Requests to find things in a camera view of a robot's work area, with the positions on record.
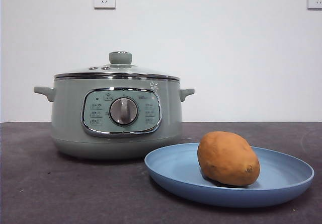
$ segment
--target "silver knob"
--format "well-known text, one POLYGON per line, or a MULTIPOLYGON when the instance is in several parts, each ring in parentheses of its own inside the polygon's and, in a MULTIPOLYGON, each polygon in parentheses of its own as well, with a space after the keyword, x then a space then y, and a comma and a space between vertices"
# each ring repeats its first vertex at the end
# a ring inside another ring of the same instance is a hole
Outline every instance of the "silver knob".
POLYGON ((118 124, 130 124, 136 118, 137 106, 131 99, 119 98, 112 103, 110 115, 118 124))

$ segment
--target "cooker base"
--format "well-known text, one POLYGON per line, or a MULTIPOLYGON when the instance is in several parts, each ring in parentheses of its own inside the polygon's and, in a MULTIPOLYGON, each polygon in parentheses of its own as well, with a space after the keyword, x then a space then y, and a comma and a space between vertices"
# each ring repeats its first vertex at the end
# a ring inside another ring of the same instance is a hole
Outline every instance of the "cooker base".
POLYGON ((159 147, 178 144, 181 136, 158 140, 118 143, 72 142, 53 139, 55 146, 64 154, 84 159, 116 160, 144 157, 159 147))

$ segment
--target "plate rim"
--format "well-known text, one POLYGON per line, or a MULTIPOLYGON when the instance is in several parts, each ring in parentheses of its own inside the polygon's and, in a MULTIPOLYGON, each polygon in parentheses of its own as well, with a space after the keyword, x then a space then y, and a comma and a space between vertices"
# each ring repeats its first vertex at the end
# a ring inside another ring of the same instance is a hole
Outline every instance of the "plate rim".
POLYGON ((210 189, 219 189, 219 190, 233 190, 233 191, 273 191, 273 190, 283 190, 283 189, 289 189, 289 188, 293 188, 293 187, 297 187, 297 186, 301 186, 301 185, 304 185, 306 183, 309 183, 313 177, 314 177, 314 169, 312 168, 311 165, 309 165, 307 162, 297 158, 297 157, 294 157, 292 155, 288 155, 288 154, 285 154, 285 153, 282 153, 282 152, 279 152, 279 151, 275 151, 275 150, 269 150, 267 148, 263 148, 263 147, 255 147, 255 146, 251 146, 252 148, 258 148, 260 150, 264 150, 264 151, 271 151, 271 152, 275 152, 275 153, 278 153, 278 154, 281 154, 281 155, 286 155, 286 156, 289 156, 291 158, 294 158, 294 159, 297 159, 298 161, 302 162, 303 164, 307 165, 310 170, 311 170, 311 175, 310 177, 308 177, 307 179, 305 179, 304 181, 301 181, 299 183, 295 183, 295 184, 292 184, 292 185, 287 185, 287 186, 284 186, 284 187, 280 187, 280 188, 270 188, 270 189, 244 189, 244 188, 232 188, 232 187, 221 187, 221 186, 209 186, 209 185, 204 185, 204 184, 196 184, 196 183, 192 183, 190 181, 181 181, 181 180, 177 180, 177 179, 173 179, 173 178, 170 178, 168 176, 165 176, 165 175, 162 175, 160 173, 158 173, 156 170, 154 170, 153 168, 151 168, 151 166, 147 163, 147 158, 149 155, 152 155, 153 152, 157 152, 157 151, 160 151, 161 149, 163 148, 168 148, 168 147, 174 147, 174 146, 178 146, 178 145, 199 145, 198 142, 189 142, 189 143, 178 143, 178 144, 174 144, 174 145, 168 145, 168 146, 164 146, 164 147, 160 147, 160 148, 157 148, 151 152, 149 152, 145 157, 144 157, 144 163, 145 165, 147 166, 147 168, 151 171, 153 171, 154 173, 164 177, 164 178, 167 178, 167 179, 170 179, 172 181, 176 181, 176 182, 180 182, 180 183, 183 183, 183 184, 189 184, 189 185, 193 185, 193 186, 197 186, 197 187, 204 187, 204 188, 210 188, 210 189))

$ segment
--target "control panel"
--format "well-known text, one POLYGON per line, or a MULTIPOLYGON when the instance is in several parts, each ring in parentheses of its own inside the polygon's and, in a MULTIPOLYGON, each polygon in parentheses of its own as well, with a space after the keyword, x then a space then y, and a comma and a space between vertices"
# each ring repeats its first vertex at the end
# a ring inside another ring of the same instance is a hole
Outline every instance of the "control panel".
POLYGON ((87 93, 82 111, 85 131, 103 137, 149 133, 161 118, 159 98, 148 89, 95 89, 87 93))

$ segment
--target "cooker handle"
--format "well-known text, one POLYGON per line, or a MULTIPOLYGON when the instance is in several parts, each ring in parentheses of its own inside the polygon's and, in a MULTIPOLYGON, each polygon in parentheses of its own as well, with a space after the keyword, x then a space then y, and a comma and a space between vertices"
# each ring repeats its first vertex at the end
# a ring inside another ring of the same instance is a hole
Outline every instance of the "cooker handle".
POLYGON ((183 102, 188 95, 192 95, 192 94, 195 94, 195 89, 193 89, 193 88, 181 89, 180 90, 180 101, 183 102))
POLYGON ((53 102, 56 91, 54 88, 51 87, 34 87, 34 93, 45 95, 48 101, 53 102))

